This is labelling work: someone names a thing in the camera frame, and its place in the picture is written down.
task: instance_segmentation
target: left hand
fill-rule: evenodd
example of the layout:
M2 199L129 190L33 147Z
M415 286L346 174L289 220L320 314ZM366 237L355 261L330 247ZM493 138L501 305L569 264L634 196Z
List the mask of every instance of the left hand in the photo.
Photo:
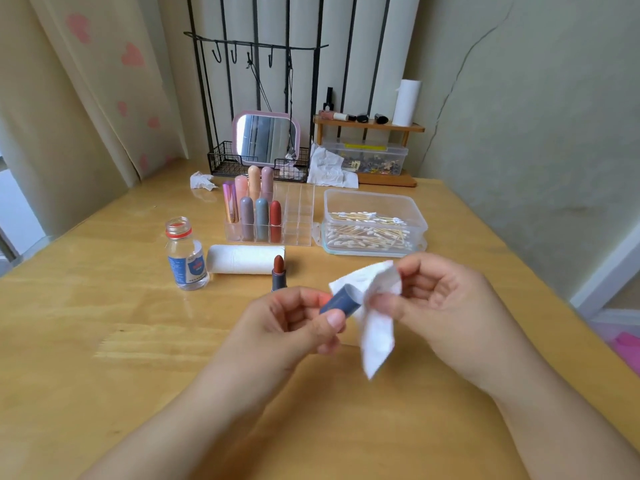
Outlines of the left hand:
M253 300L196 387L222 401L231 418L261 411L304 357L331 354L339 347L344 313L319 314L330 298L319 290L293 287Z

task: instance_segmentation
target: red lipstick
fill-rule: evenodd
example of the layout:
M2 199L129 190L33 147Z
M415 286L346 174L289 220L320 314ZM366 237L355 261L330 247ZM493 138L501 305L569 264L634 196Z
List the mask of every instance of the red lipstick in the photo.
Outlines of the red lipstick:
M274 200L269 207L269 224L271 227L271 242L274 244L282 241L282 207L280 202Z
M273 271L271 272L271 291L276 291L287 287L287 270L284 269L284 259L277 255L273 260Z

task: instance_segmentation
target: crumpled tissue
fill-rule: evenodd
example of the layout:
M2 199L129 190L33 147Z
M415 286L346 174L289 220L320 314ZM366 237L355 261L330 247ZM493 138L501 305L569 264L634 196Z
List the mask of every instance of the crumpled tissue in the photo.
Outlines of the crumpled tissue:
M315 143L311 145L308 184L358 188L358 176L342 169L344 158Z
M393 318L368 308L367 303L370 297L378 293L402 293L402 278L393 261L384 261L347 274L329 283L329 288L336 294L346 284L355 286L364 297L363 306L352 316L360 331L362 368L371 380L391 354L395 340Z
M205 175L204 173L197 171L189 179L191 183L191 188L207 189L208 191L217 189L218 186L211 181L212 178L213 178L213 175Z

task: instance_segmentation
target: bottle label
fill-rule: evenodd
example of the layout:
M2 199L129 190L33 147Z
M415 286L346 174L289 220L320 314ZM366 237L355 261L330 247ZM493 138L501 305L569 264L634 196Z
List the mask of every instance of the bottle label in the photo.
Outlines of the bottle label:
M169 264L179 285L187 285L200 281L207 274L202 257L202 249L188 258L169 258Z

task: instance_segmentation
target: hand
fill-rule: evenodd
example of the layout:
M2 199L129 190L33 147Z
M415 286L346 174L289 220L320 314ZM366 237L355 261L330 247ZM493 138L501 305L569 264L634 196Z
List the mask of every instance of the hand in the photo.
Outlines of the hand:
M340 345L337 334L344 330L344 313L319 314L330 298L329 293L294 287L252 301L196 379L196 387L222 400L233 418L261 411L304 357L331 354Z
M377 295L370 305L425 338L485 392L510 394L544 363L482 274L429 253L406 256L396 268L402 296Z

